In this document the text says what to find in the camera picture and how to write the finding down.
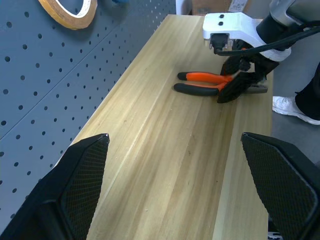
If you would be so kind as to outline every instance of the cardboard box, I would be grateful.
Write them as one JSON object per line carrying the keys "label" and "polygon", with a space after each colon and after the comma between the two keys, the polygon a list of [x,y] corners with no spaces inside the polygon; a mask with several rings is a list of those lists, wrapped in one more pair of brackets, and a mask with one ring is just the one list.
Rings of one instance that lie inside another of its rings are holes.
{"label": "cardboard box", "polygon": [[248,0],[192,0],[192,15],[242,12],[248,2]]}

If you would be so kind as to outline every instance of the pliers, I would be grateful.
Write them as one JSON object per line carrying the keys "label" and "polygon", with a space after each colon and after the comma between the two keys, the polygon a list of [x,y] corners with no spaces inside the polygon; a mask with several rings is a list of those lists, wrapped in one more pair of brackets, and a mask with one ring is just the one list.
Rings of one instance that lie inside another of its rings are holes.
{"label": "pliers", "polygon": [[[194,83],[176,83],[173,86],[173,89],[179,93],[189,94],[189,95],[196,95],[196,96],[216,96],[219,95],[217,100],[218,103],[225,103],[231,100],[234,100],[236,95],[231,93],[229,94],[228,88],[228,96],[225,96],[223,90],[226,86],[234,85],[236,83],[243,83],[247,82],[250,84],[250,87],[246,87],[247,93],[266,93],[268,91],[267,87],[261,85],[253,85],[251,84],[251,78],[255,78],[255,74],[238,71],[233,75],[218,75],[209,72],[179,72],[177,74],[177,78],[182,81],[188,82],[203,82],[203,83],[211,83],[216,85],[203,85],[203,84],[194,84]],[[236,86],[237,89],[242,89],[242,86]]]}

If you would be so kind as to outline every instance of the person's leg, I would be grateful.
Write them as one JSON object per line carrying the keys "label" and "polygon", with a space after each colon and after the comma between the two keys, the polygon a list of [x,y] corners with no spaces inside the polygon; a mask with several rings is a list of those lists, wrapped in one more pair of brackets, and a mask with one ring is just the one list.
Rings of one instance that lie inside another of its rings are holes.
{"label": "person's leg", "polygon": [[295,97],[274,96],[272,110],[320,125],[320,63],[311,82]]}

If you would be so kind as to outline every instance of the gray floor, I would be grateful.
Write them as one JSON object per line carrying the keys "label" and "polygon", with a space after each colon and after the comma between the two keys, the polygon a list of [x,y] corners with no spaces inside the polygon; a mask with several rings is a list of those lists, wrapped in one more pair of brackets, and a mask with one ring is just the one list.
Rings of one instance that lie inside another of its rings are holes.
{"label": "gray floor", "polygon": [[[264,18],[270,0],[252,0],[247,14]],[[273,95],[290,97],[302,90],[313,78],[320,62],[320,34],[298,41],[291,55],[274,70]],[[320,126],[297,117],[272,113],[272,136],[296,145],[312,162],[320,161]]]}

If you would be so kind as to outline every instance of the gray pegboard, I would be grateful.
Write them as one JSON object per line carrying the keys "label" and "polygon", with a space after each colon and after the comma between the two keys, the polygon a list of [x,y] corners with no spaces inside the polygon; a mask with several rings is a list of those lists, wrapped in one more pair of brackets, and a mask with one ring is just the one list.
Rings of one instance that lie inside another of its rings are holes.
{"label": "gray pegboard", "polygon": [[[73,13],[82,5],[61,2]],[[175,11],[174,0],[98,1],[91,25],[74,31],[36,0],[1,2],[0,233]]]}

